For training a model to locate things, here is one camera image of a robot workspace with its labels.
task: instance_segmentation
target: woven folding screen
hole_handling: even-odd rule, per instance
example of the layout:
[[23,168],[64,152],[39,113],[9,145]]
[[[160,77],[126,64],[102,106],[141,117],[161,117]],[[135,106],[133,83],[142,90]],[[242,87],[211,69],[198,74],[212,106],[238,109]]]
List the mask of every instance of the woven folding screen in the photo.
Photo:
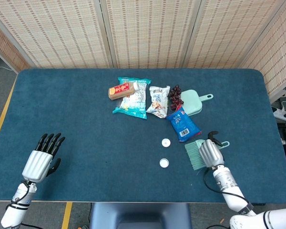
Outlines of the woven folding screen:
[[261,71],[269,95],[286,83],[286,6],[241,67]]
[[0,30],[0,55],[15,69],[20,72],[30,68],[19,51],[12,45],[7,37]]
[[117,67],[179,67],[199,4],[199,0],[101,0],[103,12],[108,12]]
[[281,0],[203,0],[184,67],[235,68]]
[[92,0],[0,1],[0,20],[37,67],[109,67]]

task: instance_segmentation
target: dustpan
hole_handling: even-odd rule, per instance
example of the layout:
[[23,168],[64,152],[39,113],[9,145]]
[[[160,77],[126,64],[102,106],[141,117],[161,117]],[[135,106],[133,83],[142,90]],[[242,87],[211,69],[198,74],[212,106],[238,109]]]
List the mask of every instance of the dustpan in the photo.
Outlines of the dustpan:
[[188,116],[197,114],[202,110],[202,102],[213,99],[212,94],[199,96],[195,90],[187,90],[181,93],[182,105]]

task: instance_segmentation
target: blue table surface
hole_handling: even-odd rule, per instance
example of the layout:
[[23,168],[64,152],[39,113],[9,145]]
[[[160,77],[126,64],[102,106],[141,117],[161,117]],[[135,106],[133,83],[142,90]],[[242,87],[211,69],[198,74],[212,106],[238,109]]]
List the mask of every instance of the blue table surface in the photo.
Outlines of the blue table surface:
[[[219,131],[222,149],[252,203],[286,202],[286,158],[263,77],[251,69],[31,69],[18,76],[0,133],[0,200],[12,198],[22,170],[44,133],[66,137],[58,170],[38,184],[35,200],[109,202],[225,202],[193,171],[185,143],[166,119],[112,114],[108,88],[117,77],[149,78],[213,94],[191,116],[206,139]],[[151,104],[149,89],[146,106]],[[171,140],[164,148],[161,141]],[[159,166],[167,158],[169,167]],[[217,188],[212,174],[207,182]]]

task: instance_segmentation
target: blue snack bag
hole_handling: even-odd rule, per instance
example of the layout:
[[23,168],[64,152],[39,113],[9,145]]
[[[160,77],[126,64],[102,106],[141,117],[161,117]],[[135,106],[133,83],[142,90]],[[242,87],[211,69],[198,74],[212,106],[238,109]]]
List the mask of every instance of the blue snack bag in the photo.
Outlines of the blue snack bag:
[[139,89],[133,94],[123,97],[112,113],[123,113],[138,118],[147,119],[146,117],[146,87],[151,83],[149,79],[137,79],[128,77],[118,77],[120,84],[125,82],[137,82]]
[[201,134],[201,130],[195,125],[191,118],[181,107],[178,111],[166,117],[178,134],[180,142],[185,142],[189,138]]

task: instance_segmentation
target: white snack bag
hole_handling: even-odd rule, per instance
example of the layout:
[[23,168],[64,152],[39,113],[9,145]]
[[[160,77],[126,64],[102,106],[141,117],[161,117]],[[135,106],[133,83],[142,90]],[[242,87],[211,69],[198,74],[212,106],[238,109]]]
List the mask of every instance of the white snack bag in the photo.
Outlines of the white snack bag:
[[152,104],[146,112],[152,113],[159,118],[165,118],[167,114],[167,96],[170,92],[170,86],[165,88],[151,86],[149,88],[152,97]]

